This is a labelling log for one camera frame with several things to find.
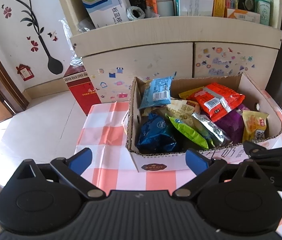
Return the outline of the purple snack bag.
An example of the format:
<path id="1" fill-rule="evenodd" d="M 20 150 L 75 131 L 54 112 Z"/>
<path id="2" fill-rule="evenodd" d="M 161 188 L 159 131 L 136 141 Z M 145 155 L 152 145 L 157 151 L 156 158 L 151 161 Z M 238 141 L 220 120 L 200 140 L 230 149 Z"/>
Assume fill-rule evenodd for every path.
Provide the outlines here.
<path id="1" fill-rule="evenodd" d="M 244 132 L 244 121 L 242 113 L 244 110 L 249 110 L 244 104 L 240 104 L 236 109 L 229 112 L 223 118 L 220 118 L 215 124 L 225 131 L 233 144 L 242 142 Z"/>

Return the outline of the silver foil snack bag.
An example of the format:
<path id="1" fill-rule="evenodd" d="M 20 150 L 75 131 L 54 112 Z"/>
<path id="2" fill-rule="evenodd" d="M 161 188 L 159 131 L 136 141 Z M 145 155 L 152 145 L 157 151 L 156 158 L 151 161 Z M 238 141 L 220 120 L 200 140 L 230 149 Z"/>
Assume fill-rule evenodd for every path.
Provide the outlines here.
<path id="1" fill-rule="evenodd" d="M 206 115 L 194 112 L 191 115 L 194 129 L 202 135 L 212 148 L 225 147 L 230 144 L 228 135 L 214 124 Z"/>

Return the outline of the green cracker packet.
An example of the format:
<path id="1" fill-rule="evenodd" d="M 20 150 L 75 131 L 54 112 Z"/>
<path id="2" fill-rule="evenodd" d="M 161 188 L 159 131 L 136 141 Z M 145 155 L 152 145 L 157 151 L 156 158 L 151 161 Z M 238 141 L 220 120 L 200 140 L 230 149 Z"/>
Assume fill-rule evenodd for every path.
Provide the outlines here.
<path id="1" fill-rule="evenodd" d="M 166 115 L 166 117 L 170 120 L 172 125 L 187 139 L 197 144 L 204 150 L 209 149 L 207 140 L 202 135 L 200 135 L 200 133 L 198 133 L 194 128 L 190 127 L 178 118 L 169 115 Z"/>

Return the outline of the red snack bag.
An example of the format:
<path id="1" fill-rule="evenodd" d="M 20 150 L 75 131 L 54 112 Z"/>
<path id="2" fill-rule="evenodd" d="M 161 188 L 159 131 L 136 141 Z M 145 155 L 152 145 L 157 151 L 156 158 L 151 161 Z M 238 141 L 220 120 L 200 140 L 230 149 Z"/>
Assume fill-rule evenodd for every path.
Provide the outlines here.
<path id="1" fill-rule="evenodd" d="M 214 82 L 195 91 L 186 99 L 197 102 L 210 120 L 216 122 L 237 108 L 244 101 L 245 95 Z"/>

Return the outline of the light blue snack packet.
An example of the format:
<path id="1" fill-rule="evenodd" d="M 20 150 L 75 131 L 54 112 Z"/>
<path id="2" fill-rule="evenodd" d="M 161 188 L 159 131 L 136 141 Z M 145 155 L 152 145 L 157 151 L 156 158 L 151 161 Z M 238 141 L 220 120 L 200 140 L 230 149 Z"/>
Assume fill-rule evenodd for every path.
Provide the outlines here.
<path id="1" fill-rule="evenodd" d="M 172 76 L 153 79 L 144 90 L 139 109 L 169 105 L 172 80 Z"/>

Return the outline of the yellow snack packet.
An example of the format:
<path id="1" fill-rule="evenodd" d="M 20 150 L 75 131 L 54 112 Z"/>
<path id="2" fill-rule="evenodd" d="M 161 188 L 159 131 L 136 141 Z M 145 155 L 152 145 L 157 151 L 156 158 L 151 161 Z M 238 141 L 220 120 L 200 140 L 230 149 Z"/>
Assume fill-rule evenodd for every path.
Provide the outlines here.
<path id="1" fill-rule="evenodd" d="M 178 95 L 181 99 L 186 100 L 189 96 L 191 96 L 191 94 L 196 93 L 196 92 L 198 92 L 202 89 L 203 89 L 203 87 L 198 87 L 198 88 L 194 88 L 194 89 L 187 90 L 185 92 L 179 93 Z"/>

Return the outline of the yellow chips packet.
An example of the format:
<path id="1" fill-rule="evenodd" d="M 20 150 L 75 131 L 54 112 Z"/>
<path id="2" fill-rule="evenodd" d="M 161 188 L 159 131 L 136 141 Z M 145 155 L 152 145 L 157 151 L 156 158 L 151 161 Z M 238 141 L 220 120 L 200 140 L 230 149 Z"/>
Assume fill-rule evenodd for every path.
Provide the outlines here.
<path id="1" fill-rule="evenodd" d="M 244 132 L 242 142 L 264 140 L 267 129 L 267 113 L 247 111 L 242 112 Z"/>

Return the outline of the white cardboard milk box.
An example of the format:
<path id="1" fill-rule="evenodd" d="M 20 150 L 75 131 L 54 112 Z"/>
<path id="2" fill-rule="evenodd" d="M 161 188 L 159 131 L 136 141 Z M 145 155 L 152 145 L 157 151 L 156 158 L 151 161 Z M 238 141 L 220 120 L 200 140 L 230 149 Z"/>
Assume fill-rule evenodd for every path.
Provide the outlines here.
<path id="1" fill-rule="evenodd" d="M 269 115 L 267 119 L 267 137 L 265 140 L 259 142 L 259 145 L 267 149 L 277 146 L 277 142 L 281 142 L 282 145 L 281 108 L 265 90 L 260 89 L 246 74 L 225 77 L 175 79 L 171 84 L 171 96 L 176 98 L 182 92 L 206 86 L 213 82 L 217 82 L 243 94 L 245 96 L 243 104 L 249 109 L 254 109 L 254 106 L 259 104 L 261 112 Z M 132 157 L 134 165 L 138 172 L 186 170 L 187 165 L 185 163 L 184 152 L 141 154 L 136 147 L 137 136 L 141 128 L 139 106 L 145 86 L 146 84 L 143 81 L 135 77 L 130 93 L 126 148 Z"/>

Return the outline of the dark blue foil snack bag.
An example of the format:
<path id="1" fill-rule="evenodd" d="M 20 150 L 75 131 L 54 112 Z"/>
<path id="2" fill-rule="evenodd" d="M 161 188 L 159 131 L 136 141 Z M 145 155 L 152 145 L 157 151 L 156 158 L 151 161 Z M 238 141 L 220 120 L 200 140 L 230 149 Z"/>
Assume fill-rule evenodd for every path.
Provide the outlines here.
<path id="1" fill-rule="evenodd" d="M 136 147 L 141 154 L 173 152 L 177 139 L 172 125 L 162 116 L 150 113 L 141 126 Z"/>

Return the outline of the popcorn snack bag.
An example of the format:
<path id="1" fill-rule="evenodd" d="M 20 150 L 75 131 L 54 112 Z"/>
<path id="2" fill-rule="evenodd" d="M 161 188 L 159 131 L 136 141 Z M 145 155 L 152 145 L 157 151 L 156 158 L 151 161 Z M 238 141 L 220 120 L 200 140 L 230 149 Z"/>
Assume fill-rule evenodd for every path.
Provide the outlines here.
<path id="1" fill-rule="evenodd" d="M 177 118 L 194 128 L 192 114 L 200 114 L 200 106 L 197 102 L 190 100 L 172 99 L 169 105 L 158 106 L 158 107 L 147 107 L 141 111 L 141 116 L 146 117 L 150 113 L 158 114 L 162 117 L 166 115 Z"/>

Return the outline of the red gift box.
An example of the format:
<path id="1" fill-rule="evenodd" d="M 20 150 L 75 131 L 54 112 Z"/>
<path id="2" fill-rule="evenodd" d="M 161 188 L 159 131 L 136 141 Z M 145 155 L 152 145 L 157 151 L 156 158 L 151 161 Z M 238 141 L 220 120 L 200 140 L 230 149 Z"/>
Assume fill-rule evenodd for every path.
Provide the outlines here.
<path id="1" fill-rule="evenodd" d="M 86 115 L 93 105 L 101 103 L 84 66 L 70 65 L 63 79 Z"/>

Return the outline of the clear plastic bag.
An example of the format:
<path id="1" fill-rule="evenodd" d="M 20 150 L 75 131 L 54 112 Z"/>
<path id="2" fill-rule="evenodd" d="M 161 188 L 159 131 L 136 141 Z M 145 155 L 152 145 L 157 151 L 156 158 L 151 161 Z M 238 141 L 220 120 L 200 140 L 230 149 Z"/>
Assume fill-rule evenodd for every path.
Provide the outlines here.
<path id="1" fill-rule="evenodd" d="M 70 38 L 72 37 L 72 32 L 70 30 L 67 20 L 63 18 L 62 20 L 60 20 L 60 22 L 62 23 L 63 31 L 65 33 L 65 37 L 71 53 L 70 65 L 74 67 L 83 67 L 84 64 L 82 62 L 82 58 L 76 55 L 76 52 L 74 51 L 73 45 L 71 43 Z"/>

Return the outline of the beige stickered cabinet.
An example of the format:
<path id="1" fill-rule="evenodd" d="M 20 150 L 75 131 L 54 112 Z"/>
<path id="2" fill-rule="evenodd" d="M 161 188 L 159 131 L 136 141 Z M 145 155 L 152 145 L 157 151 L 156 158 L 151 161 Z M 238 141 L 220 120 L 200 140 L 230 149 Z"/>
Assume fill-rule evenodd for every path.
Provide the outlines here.
<path id="1" fill-rule="evenodd" d="M 146 18 L 86 31 L 81 0 L 60 0 L 81 57 L 101 102 L 126 101 L 132 80 L 248 74 L 266 88 L 282 43 L 282 0 L 273 0 L 268 26 L 232 18 Z"/>

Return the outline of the orange white flat box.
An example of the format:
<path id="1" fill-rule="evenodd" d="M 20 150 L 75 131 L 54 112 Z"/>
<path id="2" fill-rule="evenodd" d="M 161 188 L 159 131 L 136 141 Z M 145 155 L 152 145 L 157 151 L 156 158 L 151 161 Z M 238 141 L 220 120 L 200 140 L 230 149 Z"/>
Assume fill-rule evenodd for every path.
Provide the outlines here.
<path id="1" fill-rule="evenodd" d="M 227 9 L 226 15 L 227 18 L 243 20 L 253 23 L 260 23 L 260 14 L 251 11 L 240 9 Z"/>

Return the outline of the green glass bottle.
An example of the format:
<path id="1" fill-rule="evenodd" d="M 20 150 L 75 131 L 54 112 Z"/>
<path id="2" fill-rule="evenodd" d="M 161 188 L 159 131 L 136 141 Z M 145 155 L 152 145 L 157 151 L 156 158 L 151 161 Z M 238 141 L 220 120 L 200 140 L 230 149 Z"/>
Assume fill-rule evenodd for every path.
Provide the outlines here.
<path id="1" fill-rule="evenodd" d="M 260 15 L 260 24 L 269 26 L 272 0 L 255 0 L 255 12 Z"/>

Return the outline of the white small jar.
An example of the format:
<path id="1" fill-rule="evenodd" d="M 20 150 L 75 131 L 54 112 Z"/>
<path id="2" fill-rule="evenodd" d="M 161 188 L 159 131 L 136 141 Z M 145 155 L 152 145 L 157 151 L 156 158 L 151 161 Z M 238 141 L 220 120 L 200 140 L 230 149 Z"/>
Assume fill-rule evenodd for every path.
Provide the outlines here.
<path id="1" fill-rule="evenodd" d="M 160 17 L 174 16 L 172 0 L 157 0 L 157 14 Z"/>

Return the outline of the blue white medicine box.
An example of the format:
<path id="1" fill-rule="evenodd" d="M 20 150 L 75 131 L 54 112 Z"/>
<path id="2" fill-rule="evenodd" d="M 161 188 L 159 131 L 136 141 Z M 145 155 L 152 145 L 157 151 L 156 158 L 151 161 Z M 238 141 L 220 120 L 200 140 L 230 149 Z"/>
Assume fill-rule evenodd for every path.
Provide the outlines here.
<path id="1" fill-rule="evenodd" d="M 129 0 L 82 0 L 96 28 L 128 22 Z"/>

